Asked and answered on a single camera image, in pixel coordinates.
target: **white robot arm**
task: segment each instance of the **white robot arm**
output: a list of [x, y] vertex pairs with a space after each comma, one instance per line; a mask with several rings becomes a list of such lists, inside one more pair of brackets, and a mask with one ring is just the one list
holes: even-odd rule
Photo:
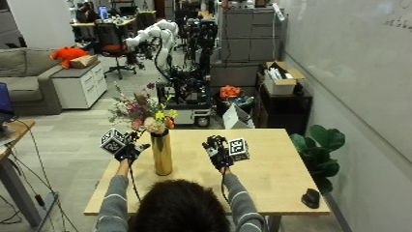
[[162, 71], [167, 68], [169, 53], [173, 46], [175, 45], [178, 32], [178, 24], [163, 19], [145, 30], [141, 30], [135, 38], [127, 39], [129, 47], [139, 46], [143, 42], [154, 38], [162, 39], [163, 47], [157, 60], [159, 69]]

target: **hand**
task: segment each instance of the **hand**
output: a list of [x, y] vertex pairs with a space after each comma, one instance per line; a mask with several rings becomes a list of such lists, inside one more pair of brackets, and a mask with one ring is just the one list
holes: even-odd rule
[[130, 164], [134, 163], [135, 160], [138, 160], [141, 153], [150, 148], [151, 145], [150, 144], [143, 144], [139, 146], [135, 146], [133, 143], [130, 143], [126, 148], [119, 151], [119, 153], [115, 155], [115, 159], [118, 161], [123, 161], [126, 159], [130, 160]]
[[229, 155], [229, 149], [223, 146], [225, 141], [225, 137], [213, 136], [207, 139], [207, 142], [203, 143], [211, 163], [219, 171], [223, 167], [234, 165], [234, 160]]
[[223, 149], [215, 156], [210, 157], [211, 163], [218, 171], [234, 165], [234, 160], [227, 153], [229, 151]]

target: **wooden table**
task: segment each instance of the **wooden table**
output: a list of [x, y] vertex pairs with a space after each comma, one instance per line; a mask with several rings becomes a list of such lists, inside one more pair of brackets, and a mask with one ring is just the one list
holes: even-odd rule
[[[263, 216], [270, 216], [271, 230], [278, 231], [282, 216], [330, 214], [323, 199], [317, 210], [309, 208], [301, 201], [307, 189], [318, 189], [318, 187], [286, 130], [171, 130], [170, 135], [173, 173], [167, 177], [155, 174], [151, 149], [143, 152], [133, 165], [141, 196], [147, 193], [150, 186], [158, 181], [187, 179], [214, 189], [226, 212], [231, 214], [230, 206], [222, 196], [222, 176], [210, 162], [202, 143], [211, 135], [226, 136], [229, 140], [243, 137], [249, 144], [251, 159], [237, 162], [231, 169], [249, 190], [258, 212]], [[150, 143], [150, 135], [145, 134], [138, 143]], [[119, 162], [113, 159], [85, 211], [87, 216], [97, 216], [99, 213], [103, 196], [118, 167]], [[133, 216], [139, 204], [131, 185], [129, 196], [129, 214]]]
[[[127, 26], [130, 23], [133, 23], [137, 20], [137, 18], [125, 19], [123, 23], [118, 23], [118, 26]], [[70, 24], [73, 27], [94, 27], [94, 22], [87, 23], [73, 23]]]
[[17, 130], [17, 132], [10, 137], [14, 137], [17, 140], [9, 144], [9, 148], [0, 154], [0, 180], [3, 182], [5, 188], [14, 198], [21, 212], [23, 213], [31, 225], [30, 231], [41, 231], [51, 209], [57, 203], [58, 195], [57, 193], [51, 193], [45, 198], [46, 209], [38, 209], [34, 199], [30, 196], [21, 177], [17, 173], [13, 161], [10, 160], [14, 147], [34, 126], [35, 121], [33, 120], [25, 120], [22, 122], [17, 121], [9, 124], [9, 127]]

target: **gold vase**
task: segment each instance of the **gold vase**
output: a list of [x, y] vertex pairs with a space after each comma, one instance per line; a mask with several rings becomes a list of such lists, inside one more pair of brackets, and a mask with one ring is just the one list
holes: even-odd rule
[[173, 171], [169, 130], [163, 134], [151, 133], [151, 141], [157, 174], [167, 176]]

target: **white cabinet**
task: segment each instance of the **white cabinet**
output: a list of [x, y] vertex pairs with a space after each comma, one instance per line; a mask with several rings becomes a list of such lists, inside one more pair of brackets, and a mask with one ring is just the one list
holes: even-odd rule
[[91, 108], [107, 90], [101, 63], [86, 69], [62, 70], [53, 79], [63, 109]]

